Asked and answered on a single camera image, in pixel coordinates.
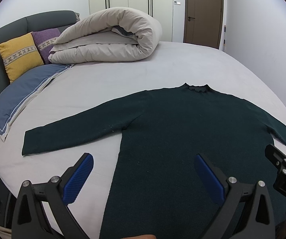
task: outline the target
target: blanket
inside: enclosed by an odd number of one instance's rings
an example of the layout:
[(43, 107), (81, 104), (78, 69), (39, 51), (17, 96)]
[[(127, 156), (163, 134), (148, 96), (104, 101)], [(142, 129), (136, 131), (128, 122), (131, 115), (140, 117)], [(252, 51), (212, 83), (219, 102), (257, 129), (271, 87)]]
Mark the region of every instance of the blanket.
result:
[(126, 7), (91, 14), (64, 30), (48, 57), (53, 64), (137, 61), (151, 55), (162, 27), (150, 15)]

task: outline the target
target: dark green sweater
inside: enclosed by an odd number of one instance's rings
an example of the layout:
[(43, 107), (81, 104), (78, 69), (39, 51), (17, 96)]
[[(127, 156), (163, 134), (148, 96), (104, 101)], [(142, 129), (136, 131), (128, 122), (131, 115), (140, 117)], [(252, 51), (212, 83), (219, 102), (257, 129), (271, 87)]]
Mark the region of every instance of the dark green sweater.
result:
[(275, 222), (284, 220), (286, 198), (273, 189), (276, 168), (264, 150), (273, 144), (271, 134), (286, 145), (286, 126), (208, 85), (142, 91), (34, 128), (25, 133), (22, 155), (81, 145), (116, 130), (123, 136), (100, 238), (197, 238), (218, 209), (194, 170), (197, 153), (240, 182), (265, 181)]

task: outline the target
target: purple pillow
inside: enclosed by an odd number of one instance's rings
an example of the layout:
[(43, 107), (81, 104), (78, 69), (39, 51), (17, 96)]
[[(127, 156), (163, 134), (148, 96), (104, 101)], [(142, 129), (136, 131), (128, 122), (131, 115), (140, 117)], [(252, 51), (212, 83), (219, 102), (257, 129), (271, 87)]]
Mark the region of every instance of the purple pillow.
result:
[(61, 35), (58, 28), (50, 28), (42, 31), (32, 32), (34, 43), (45, 64), (50, 64), (48, 60), (50, 50), (54, 46), (56, 38)]

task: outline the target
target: mattress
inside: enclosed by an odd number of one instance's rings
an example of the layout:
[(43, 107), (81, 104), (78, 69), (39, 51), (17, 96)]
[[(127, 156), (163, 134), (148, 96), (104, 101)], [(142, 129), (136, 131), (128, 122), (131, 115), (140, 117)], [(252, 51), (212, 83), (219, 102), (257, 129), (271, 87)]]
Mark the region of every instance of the mattress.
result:
[[(283, 103), (257, 76), (231, 56), (209, 47), (160, 42), (154, 53), (144, 60), (77, 64), (54, 79), (20, 113), (6, 141), (0, 139), (0, 177), (17, 196), (24, 180), (47, 182), (54, 175), (62, 175), (84, 152), (91, 153), (95, 159), (93, 171), (69, 209), (90, 238), (99, 238), (122, 134), (118, 132), (81, 146), (23, 157), (25, 131), (111, 99), (146, 89), (178, 87), (184, 83), (208, 84), (216, 91), (244, 98), (286, 125)], [(286, 146), (278, 141), (275, 145), (286, 154)], [(45, 210), (50, 224), (59, 231), (47, 204)]]

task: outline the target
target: yellow cushion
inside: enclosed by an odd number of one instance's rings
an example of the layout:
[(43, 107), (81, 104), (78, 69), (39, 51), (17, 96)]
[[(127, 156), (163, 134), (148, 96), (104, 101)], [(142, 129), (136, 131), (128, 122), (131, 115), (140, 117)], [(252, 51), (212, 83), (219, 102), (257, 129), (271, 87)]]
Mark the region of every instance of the yellow cushion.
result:
[(31, 33), (1, 43), (0, 54), (10, 83), (26, 71), (44, 64)]

